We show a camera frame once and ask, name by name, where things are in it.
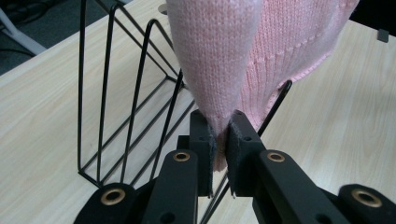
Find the wire magazine holder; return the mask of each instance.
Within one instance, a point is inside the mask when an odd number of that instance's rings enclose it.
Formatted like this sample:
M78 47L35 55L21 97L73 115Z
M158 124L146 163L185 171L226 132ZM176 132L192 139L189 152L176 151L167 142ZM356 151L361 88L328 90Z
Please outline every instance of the wire magazine holder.
M177 69L172 63L168 62L163 53L150 39L152 33L152 27L155 26L161 34L161 38L165 40L166 44L170 49L173 49L171 39L156 20L148 22L146 31L144 31L132 15L123 7L123 5L117 3L111 8L107 8L106 5L100 0L93 0L99 7L108 13L108 25L106 35L106 54L104 59L104 73L102 76L102 89L101 89L101 100L97 111L100 111L99 120L91 122L97 122L97 129L85 130L84 126L88 122L84 121L84 104L83 95L87 87L84 86L84 63L86 57L86 11L87 11L87 0L81 1L80 11L80 36L79 36L79 61L78 61L78 173L84 178L89 180L97 187L102 187L111 182L126 183L131 186L135 186L142 179L152 180L159 167L161 168L162 152L166 150L175 149L175 143L168 141L172 137L177 137L177 130L181 129L180 124L186 118L190 112L196 108L194 100L189 94L188 88L183 82L183 74L181 69ZM119 12L122 16L126 17L128 23L132 24L134 31L143 37L143 41L139 41L136 35L126 27L125 22L119 20L116 16L116 12ZM121 119L118 124L111 124L115 128L108 128L109 124L106 123L107 114L111 111L108 109L109 102L109 83L112 78L117 74L110 75L110 58L113 46L114 37L114 25L118 25L125 35L131 38L132 42L137 46L140 51L140 58L138 62L137 74L131 79L135 79L134 94L131 100L126 99L126 107L129 111L125 118ZM160 71L158 74L145 73L145 64L150 61ZM142 80L146 77L155 77L159 81L153 85L150 91L145 95L141 96ZM170 97L166 98L163 96L161 90L167 88ZM281 102L285 98L291 87L291 81L287 81L283 88L279 90L279 96L264 121L261 128L258 130L258 134L262 135L269 121L275 114L276 110L280 106ZM178 100L180 97L189 95L184 104L179 104ZM158 99L162 99L161 104L157 104ZM152 116L146 116L146 112L150 111ZM159 129L161 135L157 135L156 140L152 138L153 130ZM98 132L97 137L91 140L93 143L84 143L83 139L86 133ZM139 143L142 142L155 142L151 144L152 148L142 151ZM146 160L140 162L139 165L131 166L131 160L134 159L136 153L145 154ZM128 175L128 171L134 170L133 175ZM206 209L201 222L206 222L210 218L211 214L216 209L217 205L221 201L227 191L227 186L224 187L226 182L226 176L220 182L218 189L212 199L211 203Z

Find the pink knitted fabric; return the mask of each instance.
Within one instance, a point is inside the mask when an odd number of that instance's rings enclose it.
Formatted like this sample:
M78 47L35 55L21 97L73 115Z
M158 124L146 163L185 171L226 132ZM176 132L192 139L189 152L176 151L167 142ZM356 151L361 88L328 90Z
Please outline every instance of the pink knitted fabric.
M167 0L174 48L200 110L221 141L236 108L260 127L287 80L315 69L359 0Z

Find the wooden table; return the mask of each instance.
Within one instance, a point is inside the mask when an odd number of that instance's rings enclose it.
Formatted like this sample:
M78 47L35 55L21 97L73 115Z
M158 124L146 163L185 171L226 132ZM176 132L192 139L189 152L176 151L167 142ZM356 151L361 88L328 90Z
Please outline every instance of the wooden table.
M157 9L160 4L134 0L128 9L142 27L157 18L169 32L166 16ZM96 144L106 21L87 31L84 147ZM106 118L110 129L124 113L118 105L129 107L123 103L133 90L131 71L139 56L123 31L116 28L115 34L111 74L116 75L109 90L114 114ZM152 39L163 42L157 33ZM177 66L170 49L159 46ZM360 183L395 202L395 63L396 38L379 42L375 30L349 21L333 55L293 85L263 135L264 144L289 153L330 192ZM0 223L71 223L96 190L77 173L77 113L78 35L0 77ZM200 199L199 216L205 204L207 200ZM251 199L229 195L211 219L254 222Z

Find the black wire rack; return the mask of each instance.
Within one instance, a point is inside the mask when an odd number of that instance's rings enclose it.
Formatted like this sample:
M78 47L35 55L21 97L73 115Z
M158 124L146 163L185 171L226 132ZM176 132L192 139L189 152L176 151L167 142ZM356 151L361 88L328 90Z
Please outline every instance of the black wire rack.
M156 20L151 20L147 24L146 31L144 31L133 18L133 16L125 9L123 4L115 3L111 8L108 8L100 0L92 0L108 14L108 25L106 35L104 73L102 76L103 86L101 90L101 102L100 107L97 108L98 110L100 110L100 118L98 120L99 133L97 135L97 149L88 156L88 159L83 160L83 152L85 150L82 143L84 107L84 63L86 61L85 50L87 1L88 0L81 1L80 11L80 42L78 61L78 173L99 188L111 182L127 183L135 187L136 183L140 180L140 178L142 178L143 174L149 174L149 179L147 179L147 181L152 180L155 177L157 168L161 164L161 155L165 144L168 142L171 136L175 135L176 129L179 127L180 123L190 114L190 112L194 108L196 108L196 105L191 97L187 105L184 104L182 106L183 108L178 109L182 112L177 113L177 117L174 115L175 107L180 106L177 105L177 97L182 92L188 92L189 90L183 82L183 74L181 69L172 66L172 64L168 62L168 60L165 58L159 48L157 48L157 46L150 39L150 36L152 34L152 28L153 26L155 26L157 30L161 33L162 38L165 40L169 48L173 49L172 41L161 26L161 24ZM139 35L141 35L140 37L143 36L143 43L141 43L141 41L139 41L138 38L132 34L131 30L127 28L125 22L121 22L117 18L116 12L118 11L120 12L120 14L127 18L127 21L131 23L134 27L133 29L136 29L138 31ZM138 47L141 53L140 59L137 59L139 60L139 64L137 74L135 75L134 96L132 99L129 115L119 125L117 125L117 128L115 129L115 131L112 132L112 134L108 134L108 137L105 137L105 118L106 113L108 113L108 111L106 110L106 105L108 104L107 87L109 80L112 78L112 76L110 75L109 67L115 25L118 25L121 30L132 39L132 42ZM147 74L144 72L147 58L153 64L155 64L159 71L161 71L159 74ZM163 78L160 78L159 83L156 84L154 88L152 88L151 92L147 94L147 96L145 96L143 100L140 100L139 93L141 91L142 79L147 76L158 76ZM159 97L158 94L161 94L160 89L164 85L168 84L172 84L172 96L169 99L165 100L161 106L156 106L157 109L156 113L154 113L155 115L146 122L146 125L143 128L140 128L139 130L134 129L134 126L136 125L136 116L139 113L144 113L142 111L145 109L145 107L149 107L149 102L153 101L155 97ZM279 90L279 96L272 110L270 111L269 115L267 116L260 129L258 130L259 135L262 135L262 133L264 132L265 128L269 124L269 121L271 120L271 118L279 108L280 104L282 103L283 99L287 95L290 87L291 81L287 81L284 86ZM128 176L128 178L126 178L127 170L130 168L129 166L127 166L127 164L128 159L131 157L131 153L138 150L138 144L140 142L153 141L153 139L147 138L148 132L151 129L154 129L155 124L159 123L161 119L164 119L164 124L161 136L159 136L158 139L158 145L149 151L147 160L143 162L143 165L132 168L135 169L134 176ZM110 148L109 146L116 140L119 141L122 137L125 142L122 153L118 155L116 160L114 160L114 163L110 164L108 169L104 170L104 168L102 167L105 162L105 159L103 158L104 153L111 150L112 148ZM171 148L176 148L176 142L171 145ZM206 223L210 219L228 188L229 187L227 183L227 178L225 175L220 181L220 184L215 191L216 193L212 197L209 206L206 208L201 223Z

